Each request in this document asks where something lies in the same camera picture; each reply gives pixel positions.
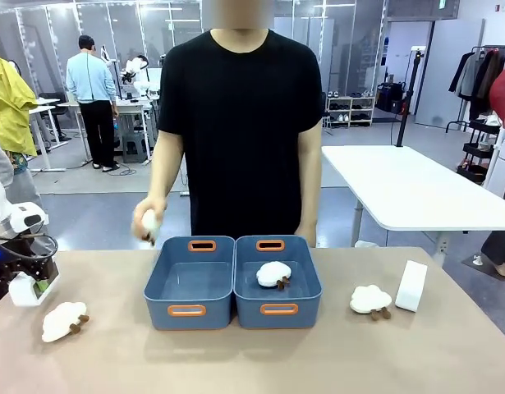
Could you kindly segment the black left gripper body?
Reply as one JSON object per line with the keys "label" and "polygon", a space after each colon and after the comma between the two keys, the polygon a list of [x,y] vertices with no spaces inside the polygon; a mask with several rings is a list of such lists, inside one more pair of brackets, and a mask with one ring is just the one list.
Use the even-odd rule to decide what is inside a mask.
{"label": "black left gripper body", "polygon": [[38,263],[53,258],[58,249],[57,241],[45,233],[22,233],[16,238],[0,236],[0,290],[11,285],[11,264],[20,262],[28,267],[33,277],[30,289],[35,296],[48,292],[37,292],[35,288],[35,268]]}

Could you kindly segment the person's left hand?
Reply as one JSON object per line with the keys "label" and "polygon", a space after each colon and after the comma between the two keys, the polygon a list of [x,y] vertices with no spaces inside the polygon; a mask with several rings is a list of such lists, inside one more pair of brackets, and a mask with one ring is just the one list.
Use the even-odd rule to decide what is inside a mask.
{"label": "person's left hand", "polygon": [[295,231],[295,235],[304,238],[310,248],[315,248],[317,245],[317,221],[301,221]]}

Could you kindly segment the person's right hand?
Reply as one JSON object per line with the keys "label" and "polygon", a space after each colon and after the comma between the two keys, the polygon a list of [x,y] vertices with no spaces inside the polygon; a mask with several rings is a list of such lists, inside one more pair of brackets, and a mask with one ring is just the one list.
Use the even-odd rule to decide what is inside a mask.
{"label": "person's right hand", "polygon": [[132,235],[138,240],[154,246],[163,223],[166,207],[166,199],[159,196],[149,195],[139,202],[133,212]]}

